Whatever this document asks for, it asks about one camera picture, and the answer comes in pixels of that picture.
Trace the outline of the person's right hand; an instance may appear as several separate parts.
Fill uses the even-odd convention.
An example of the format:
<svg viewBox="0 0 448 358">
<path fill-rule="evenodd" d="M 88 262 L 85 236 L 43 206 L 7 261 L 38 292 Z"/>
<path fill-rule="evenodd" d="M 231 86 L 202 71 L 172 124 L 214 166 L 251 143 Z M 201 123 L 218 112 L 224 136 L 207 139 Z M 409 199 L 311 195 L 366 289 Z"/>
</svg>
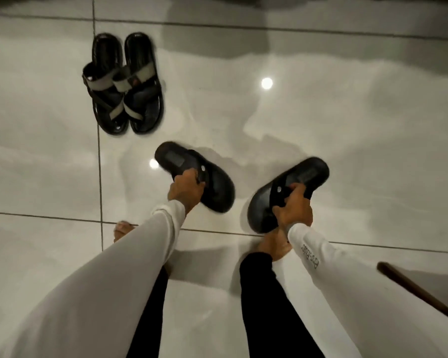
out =
<svg viewBox="0 0 448 358">
<path fill-rule="evenodd" d="M 285 199 L 285 206 L 274 206 L 272 208 L 279 228 L 284 230 L 286 234 L 295 224 L 304 224 L 311 227 L 313 223 L 311 202 L 304 197 L 306 186 L 301 183 L 293 183 L 290 189 L 292 192 Z"/>
</svg>

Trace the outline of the person's left hand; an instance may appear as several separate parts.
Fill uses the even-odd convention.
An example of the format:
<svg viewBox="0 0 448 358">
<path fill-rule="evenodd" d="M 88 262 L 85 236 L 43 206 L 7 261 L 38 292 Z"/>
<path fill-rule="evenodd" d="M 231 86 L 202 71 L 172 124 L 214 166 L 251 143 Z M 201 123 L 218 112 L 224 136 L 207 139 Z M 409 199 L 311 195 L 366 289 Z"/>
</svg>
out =
<svg viewBox="0 0 448 358">
<path fill-rule="evenodd" d="M 203 192 L 204 190 L 179 190 L 176 186 L 175 176 L 168 191 L 168 200 L 180 202 L 185 208 L 185 214 L 188 215 L 200 203 Z"/>
</svg>

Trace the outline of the plain black slipper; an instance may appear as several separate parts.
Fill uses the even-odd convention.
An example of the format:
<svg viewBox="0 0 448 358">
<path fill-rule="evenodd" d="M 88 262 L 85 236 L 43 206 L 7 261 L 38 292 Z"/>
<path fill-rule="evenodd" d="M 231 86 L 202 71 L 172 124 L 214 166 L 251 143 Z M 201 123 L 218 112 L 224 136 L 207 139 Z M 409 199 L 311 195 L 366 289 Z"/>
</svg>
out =
<svg viewBox="0 0 448 358">
<path fill-rule="evenodd" d="M 174 179 L 185 170 L 197 171 L 197 182 L 204 183 L 201 203 L 217 213 L 229 211 L 235 200 L 235 187 L 229 175 L 196 150 L 167 141 L 158 146 L 154 158 Z"/>
<path fill-rule="evenodd" d="M 278 226 L 272 208 L 285 205 L 285 198 L 291 192 L 291 184 L 304 184 L 306 186 L 304 197 L 311 199 L 312 194 L 328 180 L 329 176 L 330 169 L 327 163 L 313 156 L 281 173 L 258 189 L 247 210 L 247 221 L 252 231 L 257 234 L 265 234 Z"/>
</svg>

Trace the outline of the person's left forearm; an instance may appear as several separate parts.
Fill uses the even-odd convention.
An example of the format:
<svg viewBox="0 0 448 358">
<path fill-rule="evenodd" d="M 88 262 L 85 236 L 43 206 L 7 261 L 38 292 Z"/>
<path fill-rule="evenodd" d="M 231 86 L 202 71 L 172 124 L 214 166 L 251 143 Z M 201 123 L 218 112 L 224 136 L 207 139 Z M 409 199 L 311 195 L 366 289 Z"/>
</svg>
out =
<svg viewBox="0 0 448 358">
<path fill-rule="evenodd" d="M 155 281 L 185 221 L 172 200 L 38 303 L 0 358 L 125 358 Z"/>
</svg>

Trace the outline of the person's right forearm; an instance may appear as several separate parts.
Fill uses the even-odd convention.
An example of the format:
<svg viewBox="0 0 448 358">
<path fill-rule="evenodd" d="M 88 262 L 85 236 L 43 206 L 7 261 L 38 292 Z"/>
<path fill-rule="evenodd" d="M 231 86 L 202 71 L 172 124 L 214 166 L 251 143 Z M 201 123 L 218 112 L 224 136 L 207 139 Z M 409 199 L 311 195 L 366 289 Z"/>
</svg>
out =
<svg viewBox="0 0 448 358">
<path fill-rule="evenodd" d="M 448 317 L 311 227 L 286 234 L 363 358 L 448 358 Z"/>
</svg>

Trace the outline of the person's right foot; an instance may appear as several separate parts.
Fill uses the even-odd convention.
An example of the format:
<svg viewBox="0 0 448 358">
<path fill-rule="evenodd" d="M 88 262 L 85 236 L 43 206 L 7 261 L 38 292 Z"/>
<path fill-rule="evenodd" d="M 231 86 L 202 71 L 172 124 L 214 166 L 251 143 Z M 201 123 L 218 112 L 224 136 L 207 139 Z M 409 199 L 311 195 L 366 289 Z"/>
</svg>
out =
<svg viewBox="0 0 448 358">
<path fill-rule="evenodd" d="M 262 238 L 256 247 L 256 252 L 271 256 L 272 262 L 277 262 L 292 250 L 284 230 L 277 227 Z"/>
</svg>

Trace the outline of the person's foot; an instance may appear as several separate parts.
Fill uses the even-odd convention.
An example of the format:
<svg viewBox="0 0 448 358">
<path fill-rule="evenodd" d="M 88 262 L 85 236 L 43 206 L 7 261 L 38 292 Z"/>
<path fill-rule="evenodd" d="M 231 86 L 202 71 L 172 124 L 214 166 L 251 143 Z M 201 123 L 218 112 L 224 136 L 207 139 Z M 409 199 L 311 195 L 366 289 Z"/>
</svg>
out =
<svg viewBox="0 0 448 358">
<path fill-rule="evenodd" d="M 277 227 L 262 238 L 256 247 L 256 252 L 271 256 L 272 262 L 277 262 L 292 250 L 284 230 Z"/>
<path fill-rule="evenodd" d="M 117 222 L 113 229 L 113 243 L 118 242 L 125 235 L 132 232 L 136 227 L 137 225 L 126 221 Z"/>
</svg>

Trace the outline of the person's left foot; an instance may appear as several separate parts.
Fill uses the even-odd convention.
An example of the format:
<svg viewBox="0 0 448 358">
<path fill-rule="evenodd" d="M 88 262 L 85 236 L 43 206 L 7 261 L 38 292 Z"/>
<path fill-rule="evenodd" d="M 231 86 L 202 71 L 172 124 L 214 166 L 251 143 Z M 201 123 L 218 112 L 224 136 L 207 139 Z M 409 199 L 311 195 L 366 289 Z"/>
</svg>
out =
<svg viewBox="0 0 448 358">
<path fill-rule="evenodd" d="M 113 243 L 118 242 L 125 235 L 132 232 L 136 227 L 137 225 L 126 221 L 117 222 L 113 229 Z"/>
</svg>

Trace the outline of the person's right leg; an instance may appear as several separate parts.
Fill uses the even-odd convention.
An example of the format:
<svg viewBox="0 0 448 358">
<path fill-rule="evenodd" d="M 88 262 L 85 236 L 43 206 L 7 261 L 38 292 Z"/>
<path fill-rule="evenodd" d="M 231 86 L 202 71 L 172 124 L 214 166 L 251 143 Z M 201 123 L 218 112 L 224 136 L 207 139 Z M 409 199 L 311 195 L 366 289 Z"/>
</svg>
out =
<svg viewBox="0 0 448 358">
<path fill-rule="evenodd" d="M 250 358 L 325 358 L 278 282 L 271 256 L 250 253 L 239 272 Z"/>
</svg>

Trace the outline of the person's leg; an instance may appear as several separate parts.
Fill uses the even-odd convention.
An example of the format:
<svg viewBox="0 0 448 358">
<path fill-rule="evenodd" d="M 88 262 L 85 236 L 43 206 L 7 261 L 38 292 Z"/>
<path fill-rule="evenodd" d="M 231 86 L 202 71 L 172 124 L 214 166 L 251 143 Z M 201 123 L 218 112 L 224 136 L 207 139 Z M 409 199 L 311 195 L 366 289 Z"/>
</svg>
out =
<svg viewBox="0 0 448 358">
<path fill-rule="evenodd" d="M 126 358 L 159 358 L 168 272 L 163 266 L 139 319 Z"/>
<path fill-rule="evenodd" d="M 278 282 L 271 256 L 250 253 L 239 272 L 250 358 L 325 358 Z"/>
</svg>

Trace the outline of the person's left leg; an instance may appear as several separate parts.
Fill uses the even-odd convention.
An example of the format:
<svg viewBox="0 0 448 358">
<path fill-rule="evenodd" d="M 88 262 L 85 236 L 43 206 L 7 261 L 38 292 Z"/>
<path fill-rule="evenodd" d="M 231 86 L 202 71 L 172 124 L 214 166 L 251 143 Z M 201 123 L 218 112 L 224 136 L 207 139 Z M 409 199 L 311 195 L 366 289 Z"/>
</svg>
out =
<svg viewBox="0 0 448 358">
<path fill-rule="evenodd" d="M 126 358 L 159 358 L 168 272 L 163 266 L 139 319 Z"/>
</svg>

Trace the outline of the dark wooden furniture edge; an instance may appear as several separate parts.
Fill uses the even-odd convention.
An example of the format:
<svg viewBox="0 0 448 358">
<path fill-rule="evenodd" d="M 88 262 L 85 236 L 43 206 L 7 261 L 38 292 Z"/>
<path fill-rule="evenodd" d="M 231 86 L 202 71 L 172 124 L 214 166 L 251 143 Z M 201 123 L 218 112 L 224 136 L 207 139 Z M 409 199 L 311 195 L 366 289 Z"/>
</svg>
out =
<svg viewBox="0 0 448 358">
<path fill-rule="evenodd" d="M 407 270 L 388 262 L 378 262 L 376 269 L 448 317 L 448 274 Z"/>
</svg>

